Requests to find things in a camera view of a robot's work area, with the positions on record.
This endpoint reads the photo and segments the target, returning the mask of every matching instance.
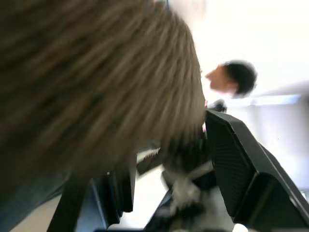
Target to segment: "short black hair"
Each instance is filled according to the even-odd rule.
[[[224,64],[227,75],[238,84],[236,96],[244,96],[255,88],[257,73],[252,64],[245,61],[230,61]]]

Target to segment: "white ceiling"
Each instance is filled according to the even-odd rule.
[[[203,71],[233,59],[256,67],[254,95],[309,80],[309,0],[207,0],[191,29]]]

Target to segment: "brown hair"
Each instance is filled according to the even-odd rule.
[[[0,174],[123,169],[204,118],[187,25],[146,0],[0,3]]]

